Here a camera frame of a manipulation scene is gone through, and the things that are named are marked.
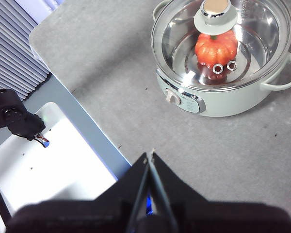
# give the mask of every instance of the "gray table surface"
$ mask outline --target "gray table surface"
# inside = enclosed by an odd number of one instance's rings
[[[150,47],[159,2],[66,0],[30,43],[131,163],[156,148],[210,200],[264,202],[291,215],[291,89],[226,118],[169,105]],[[290,79],[291,65],[281,82]]]

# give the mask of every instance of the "orange pumpkin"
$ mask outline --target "orange pumpkin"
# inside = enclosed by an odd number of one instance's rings
[[[210,36],[201,34],[195,46],[198,62],[212,68],[215,64],[225,66],[237,55],[238,41],[231,30],[221,35]]]

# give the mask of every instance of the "metal nut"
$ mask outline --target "metal nut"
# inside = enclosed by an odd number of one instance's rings
[[[221,64],[215,64],[212,68],[212,71],[215,73],[215,74],[221,74],[223,72],[223,65]]]
[[[229,61],[227,64],[227,69],[230,71],[235,71],[237,69],[237,63],[235,61]]]

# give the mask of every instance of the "glass lid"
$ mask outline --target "glass lid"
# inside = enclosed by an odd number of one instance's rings
[[[196,29],[198,11],[207,15],[203,0],[173,0],[166,6],[151,43],[168,78],[192,89],[224,91],[256,82],[284,65],[291,43],[291,13],[285,3],[226,1],[236,9],[236,25],[218,36]]]

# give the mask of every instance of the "red wire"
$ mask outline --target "red wire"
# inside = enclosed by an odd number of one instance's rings
[[[41,138],[42,140],[49,142],[46,138],[42,137],[42,136],[38,136],[37,138]]]

